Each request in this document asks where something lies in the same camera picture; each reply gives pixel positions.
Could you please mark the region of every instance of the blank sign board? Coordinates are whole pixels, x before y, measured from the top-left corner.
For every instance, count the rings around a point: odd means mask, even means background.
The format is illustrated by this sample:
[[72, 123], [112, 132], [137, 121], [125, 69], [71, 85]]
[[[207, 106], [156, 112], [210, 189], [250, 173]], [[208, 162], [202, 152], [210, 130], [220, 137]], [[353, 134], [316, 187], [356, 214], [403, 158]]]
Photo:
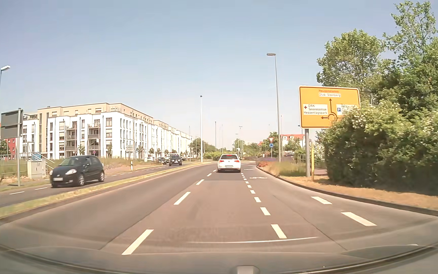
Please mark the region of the blank sign board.
[[22, 109], [1, 113], [1, 139], [19, 137], [23, 129], [22, 124]]

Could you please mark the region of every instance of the traffic sign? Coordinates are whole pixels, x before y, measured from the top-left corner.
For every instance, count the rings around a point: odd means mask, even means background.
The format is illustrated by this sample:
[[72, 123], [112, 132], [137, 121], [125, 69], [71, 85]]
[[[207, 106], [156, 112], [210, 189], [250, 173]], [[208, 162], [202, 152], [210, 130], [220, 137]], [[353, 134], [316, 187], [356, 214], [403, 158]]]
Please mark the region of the traffic sign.
[[359, 107], [357, 88], [300, 86], [302, 128], [328, 128], [345, 110]]

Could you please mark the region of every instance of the black car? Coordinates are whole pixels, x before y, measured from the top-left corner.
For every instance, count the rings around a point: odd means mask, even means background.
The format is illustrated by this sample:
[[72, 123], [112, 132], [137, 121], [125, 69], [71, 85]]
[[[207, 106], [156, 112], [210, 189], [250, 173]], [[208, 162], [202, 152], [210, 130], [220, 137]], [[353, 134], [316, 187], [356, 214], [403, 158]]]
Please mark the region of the black car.
[[168, 166], [172, 166], [172, 165], [182, 165], [182, 158], [180, 157], [180, 155], [172, 155], [170, 156], [170, 159], [168, 160]]
[[104, 167], [99, 158], [90, 155], [65, 158], [60, 165], [50, 171], [52, 187], [73, 185], [83, 186], [86, 181], [104, 182]]

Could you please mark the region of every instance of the white apartment building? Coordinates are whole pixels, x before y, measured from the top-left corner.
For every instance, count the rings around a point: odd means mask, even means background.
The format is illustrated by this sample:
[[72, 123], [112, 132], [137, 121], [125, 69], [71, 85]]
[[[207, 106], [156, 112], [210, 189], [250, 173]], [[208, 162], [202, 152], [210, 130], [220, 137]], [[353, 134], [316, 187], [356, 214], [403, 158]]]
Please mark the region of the white apartment building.
[[[45, 112], [47, 118], [42, 123]], [[40, 152], [49, 159], [79, 155], [81, 152], [98, 157], [146, 159], [151, 148], [154, 152], [161, 152], [150, 155], [152, 157], [162, 156], [166, 150], [185, 152], [192, 140], [189, 135], [166, 123], [120, 103], [39, 109], [39, 115], [33, 122], [36, 123], [31, 124], [32, 128], [35, 124], [36, 130], [43, 129], [41, 125], [44, 124], [46, 130], [33, 135], [31, 148], [37, 148], [34, 136], [38, 134], [41, 140], [39, 147], [45, 148]], [[134, 147], [136, 154], [126, 153], [127, 146]]]

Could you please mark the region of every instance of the asphalt road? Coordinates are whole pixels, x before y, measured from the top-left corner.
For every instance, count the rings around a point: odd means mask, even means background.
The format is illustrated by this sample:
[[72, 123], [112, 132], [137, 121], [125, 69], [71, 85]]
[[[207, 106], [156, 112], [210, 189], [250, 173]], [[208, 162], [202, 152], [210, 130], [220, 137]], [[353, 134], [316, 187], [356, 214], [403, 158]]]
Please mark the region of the asphalt road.
[[259, 171], [208, 164], [91, 196], [0, 226], [11, 249], [345, 252], [438, 242], [438, 217], [305, 190]]
[[153, 172], [158, 172], [162, 170], [167, 169], [173, 169], [177, 168], [179, 166], [173, 165], [163, 165], [160, 167], [150, 167], [145, 169], [139, 169], [135, 171], [127, 171], [122, 172], [119, 174], [112, 174], [112, 175], [106, 175], [104, 182], [98, 182], [97, 180], [93, 180], [90, 182], [87, 182], [86, 185], [82, 187], [59, 187], [59, 188], [52, 188], [50, 183], [40, 185], [40, 186], [33, 186], [33, 187], [27, 187], [27, 188], [19, 188], [18, 190], [8, 190], [8, 191], [2, 191], [0, 192], [0, 207], [8, 206], [16, 203], [21, 203], [33, 199], [43, 198], [46, 196], [51, 196], [59, 193], [64, 193], [68, 191], [73, 191], [80, 188], [87, 188], [89, 186], [98, 185], [98, 184], [105, 184], [109, 182], [118, 181], [121, 179], [127, 179], [131, 177], [137, 177], [140, 175], [146, 175]]

